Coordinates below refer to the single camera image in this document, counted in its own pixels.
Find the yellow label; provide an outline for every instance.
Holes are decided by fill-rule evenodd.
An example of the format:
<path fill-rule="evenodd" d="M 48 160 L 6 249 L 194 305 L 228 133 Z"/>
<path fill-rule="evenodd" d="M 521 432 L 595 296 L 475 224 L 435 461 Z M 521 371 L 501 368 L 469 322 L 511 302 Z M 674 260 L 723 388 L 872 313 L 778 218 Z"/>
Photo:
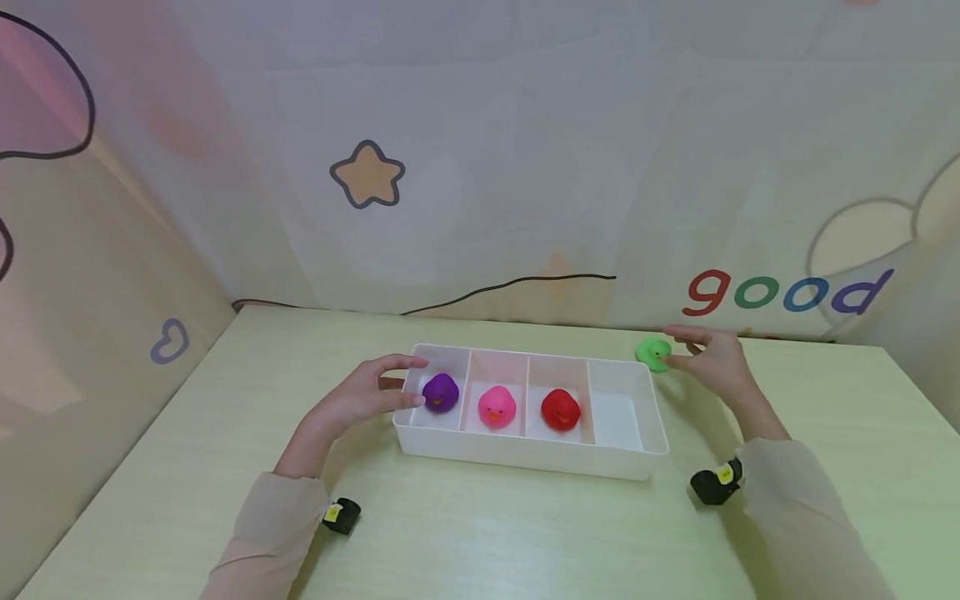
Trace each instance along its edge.
<path fill-rule="evenodd" d="M 729 484 L 730 482 L 732 482 L 732 481 L 733 481 L 733 467 L 731 467 L 729 464 L 726 464 L 726 465 L 720 467 L 720 468 L 717 470 L 717 479 L 719 479 L 719 480 L 720 480 L 720 483 L 723 484 L 723 485 L 725 485 L 725 486 L 726 486 L 727 484 Z"/>
<path fill-rule="evenodd" d="M 340 516 L 340 510 L 344 507 L 339 504 L 331 504 L 330 508 L 326 509 L 326 515 L 324 515 L 324 521 L 329 523 L 337 522 L 337 517 Z"/>

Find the finger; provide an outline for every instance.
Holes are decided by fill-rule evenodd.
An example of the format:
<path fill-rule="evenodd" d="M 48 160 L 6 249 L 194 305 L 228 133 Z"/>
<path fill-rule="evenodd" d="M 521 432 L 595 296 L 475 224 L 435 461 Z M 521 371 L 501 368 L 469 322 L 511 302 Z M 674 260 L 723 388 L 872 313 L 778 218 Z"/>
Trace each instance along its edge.
<path fill-rule="evenodd" d="M 670 369 L 677 369 L 679 371 L 689 371 L 690 370 L 690 361 L 693 360 L 692 356 L 681 356 L 680 354 L 670 354 L 669 356 L 664 356 L 661 358 L 663 364 L 669 367 Z"/>
<path fill-rule="evenodd" d="M 426 402 L 426 398 L 419 394 L 397 391 L 381 392 L 377 402 L 377 409 L 381 413 L 391 413 L 393 411 L 423 406 L 424 402 Z"/>
<path fill-rule="evenodd" d="M 713 339 L 713 329 L 695 325 L 668 325 L 663 328 L 663 333 L 703 345 L 709 344 Z"/>
<path fill-rule="evenodd" d="M 396 377 L 380 377 L 381 390 L 399 390 L 403 387 L 403 379 Z"/>
<path fill-rule="evenodd" d="M 397 369 L 422 369 L 429 364 L 430 361 L 425 358 L 408 354 L 387 354 L 366 363 L 370 369 L 376 372 L 377 376 Z"/>

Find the sleeve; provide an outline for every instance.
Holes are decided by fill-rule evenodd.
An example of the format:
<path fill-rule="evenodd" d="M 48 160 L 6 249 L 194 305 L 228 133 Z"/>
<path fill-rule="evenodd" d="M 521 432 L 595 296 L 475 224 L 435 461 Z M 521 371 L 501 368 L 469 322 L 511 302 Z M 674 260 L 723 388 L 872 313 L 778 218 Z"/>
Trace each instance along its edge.
<path fill-rule="evenodd" d="M 836 489 L 805 445 L 755 439 L 738 456 L 745 512 L 770 548 L 784 597 L 895 598 Z"/>
<path fill-rule="evenodd" d="M 260 474 L 201 600 L 284 600 L 329 506 L 316 479 Z"/>

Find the wall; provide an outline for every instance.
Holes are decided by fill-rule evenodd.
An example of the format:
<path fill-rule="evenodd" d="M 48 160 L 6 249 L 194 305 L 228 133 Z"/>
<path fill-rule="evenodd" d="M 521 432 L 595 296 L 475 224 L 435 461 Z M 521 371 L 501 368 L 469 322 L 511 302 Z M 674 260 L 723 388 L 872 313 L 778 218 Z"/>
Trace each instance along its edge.
<path fill-rule="evenodd" d="M 0 598 L 233 315 L 99 136 L 99 89 L 53 34 L 0 13 Z"/>
<path fill-rule="evenodd" d="M 960 427 L 956 2 L 5 8 L 8 588 L 227 299 L 880 344 Z"/>
<path fill-rule="evenodd" d="M 24 10 L 237 306 L 948 344 L 955 2 Z"/>

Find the purple rubber duck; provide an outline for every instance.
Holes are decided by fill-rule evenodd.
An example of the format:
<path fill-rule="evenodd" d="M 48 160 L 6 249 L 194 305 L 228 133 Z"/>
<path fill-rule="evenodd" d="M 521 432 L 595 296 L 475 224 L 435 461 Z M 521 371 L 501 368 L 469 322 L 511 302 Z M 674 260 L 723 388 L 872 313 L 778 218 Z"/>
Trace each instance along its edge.
<path fill-rule="evenodd" d="M 457 405 L 460 399 L 460 388 L 457 387 L 453 377 L 442 372 L 434 375 L 432 379 L 423 386 L 423 397 L 426 403 L 423 405 L 432 413 L 448 413 Z"/>

